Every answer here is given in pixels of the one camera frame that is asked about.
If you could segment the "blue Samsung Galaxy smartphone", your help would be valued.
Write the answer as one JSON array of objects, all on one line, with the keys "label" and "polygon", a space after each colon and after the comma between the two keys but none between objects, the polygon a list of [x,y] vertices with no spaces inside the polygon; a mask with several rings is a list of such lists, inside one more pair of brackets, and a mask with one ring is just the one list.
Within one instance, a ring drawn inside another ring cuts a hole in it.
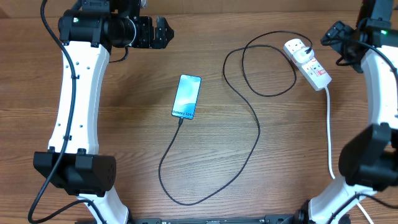
[{"label": "blue Samsung Galaxy smartphone", "polygon": [[193,119],[200,87],[201,77],[181,75],[171,115],[183,119]]}]

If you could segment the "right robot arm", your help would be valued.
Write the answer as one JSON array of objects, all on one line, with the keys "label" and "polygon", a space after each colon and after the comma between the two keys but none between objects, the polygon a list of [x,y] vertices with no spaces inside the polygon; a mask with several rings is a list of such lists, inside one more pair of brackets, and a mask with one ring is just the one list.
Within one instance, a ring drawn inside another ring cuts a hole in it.
[{"label": "right robot arm", "polygon": [[306,201],[291,223],[350,223],[347,212],[364,198],[397,186],[397,31],[391,27],[393,0],[361,4],[356,27],[337,21],[321,44],[340,54],[366,79],[368,126],[341,150],[340,174]]}]

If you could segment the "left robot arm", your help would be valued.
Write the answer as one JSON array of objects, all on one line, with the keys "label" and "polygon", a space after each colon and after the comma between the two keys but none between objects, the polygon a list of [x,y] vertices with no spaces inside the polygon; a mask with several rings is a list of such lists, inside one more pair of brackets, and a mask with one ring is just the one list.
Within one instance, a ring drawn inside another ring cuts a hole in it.
[{"label": "left robot arm", "polygon": [[115,158],[98,153],[97,124],[112,49],[163,49],[174,37],[164,17],[140,14],[145,7],[143,0],[77,1],[52,36],[63,55],[62,89],[48,148],[34,154],[33,164],[45,185],[74,195],[95,223],[134,221],[114,187]]}]

